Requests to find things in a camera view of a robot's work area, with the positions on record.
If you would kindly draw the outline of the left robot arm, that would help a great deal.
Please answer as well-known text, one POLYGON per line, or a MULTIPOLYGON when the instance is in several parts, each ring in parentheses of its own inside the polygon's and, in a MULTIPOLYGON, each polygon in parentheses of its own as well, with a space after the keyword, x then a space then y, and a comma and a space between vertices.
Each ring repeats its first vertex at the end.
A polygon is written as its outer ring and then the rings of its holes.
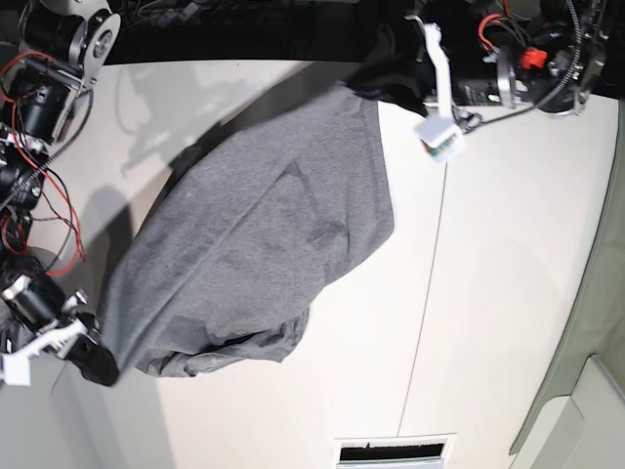
POLYGON ((438 100, 429 24, 440 33, 455 111, 533 107, 565 115, 593 95, 624 96, 621 1, 419 1, 380 26, 347 86, 364 99, 426 115, 438 100))

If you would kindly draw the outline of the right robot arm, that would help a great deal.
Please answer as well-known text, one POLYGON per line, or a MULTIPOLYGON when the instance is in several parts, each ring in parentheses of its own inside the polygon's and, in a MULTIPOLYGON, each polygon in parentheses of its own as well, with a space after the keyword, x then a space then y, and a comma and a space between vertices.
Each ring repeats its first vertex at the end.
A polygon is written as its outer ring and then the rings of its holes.
POLYGON ((42 262, 28 245, 32 212, 51 184, 69 194, 52 162, 76 138, 66 134, 117 38, 120 16, 105 1, 28 1, 21 12, 16 55, 1 69, 1 382, 31 383, 30 362, 49 354, 83 378, 111 386, 119 370, 102 344, 96 317, 81 311, 86 294, 64 294, 65 269, 42 262))

